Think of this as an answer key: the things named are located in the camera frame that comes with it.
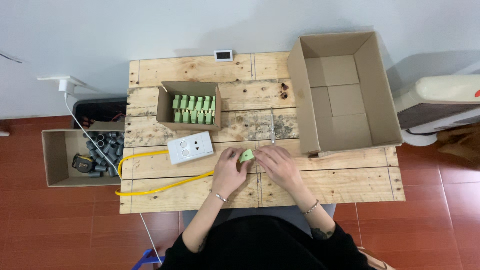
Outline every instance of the power outlet socket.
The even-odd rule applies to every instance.
[[[167,143],[167,147],[172,165],[213,154],[208,131],[171,140]]]

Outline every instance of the hand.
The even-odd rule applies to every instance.
[[[215,165],[215,172],[212,181],[212,193],[223,198],[230,196],[247,178],[247,166],[250,160],[241,165],[240,172],[237,171],[237,160],[245,151],[243,148],[229,147],[223,150],[218,162]]]
[[[253,155],[268,177],[287,192],[292,193],[304,187],[300,172],[285,148],[262,146],[257,148]]]

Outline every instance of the pallet wood tabletop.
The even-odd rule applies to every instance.
[[[306,185],[321,203],[405,200],[395,147],[345,151],[307,157],[300,140],[293,86],[287,70],[289,52],[234,55],[232,62],[213,56],[135,60],[130,62],[125,119],[124,156],[166,150],[167,141],[198,133],[173,131],[156,122],[161,81],[218,82],[222,96],[222,129],[210,132],[214,154],[171,165],[168,155],[126,160],[122,192],[156,189],[213,169],[228,147],[255,149],[270,144],[273,108],[277,145],[294,158]],[[198,209],[212,177],[165,191],[120,197],[120,213]],[[258,163],[248,168],[247,180],[224,208],[293,205],[288,193],[273,183]]]

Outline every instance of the cardboard box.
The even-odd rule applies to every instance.
[[[288,71],[302,153],[403,143],[375,32],[300,36]]]
[[[162,82],[158,91],[158,106],[156,121],[171,130],[212,130],[221,129],[222,97],[217,83],[204,82]],[[196,97],[215,97],[215,117],[213,124],[192,124],[173,122],[172,102],[175,95],[187,95]]]
[[[101,123],[95,122],[88,131],[124,131],[124,123],[106,123],[111,129],[98,129]],[[99,178],[89,178],[72,168],[72,160],[76,153],[88,156],[88,148],[81,129],[52,129],[42,131],[43,158],[47,186],[96,186],[120,184],[118,176],[110,177],[108,173]]]

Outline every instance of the tape measure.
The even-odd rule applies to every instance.
[[[94,169],[94,160],[88,156],[76,154],[73,157],[72,167],[76,168],[79,172],[91,172]]]

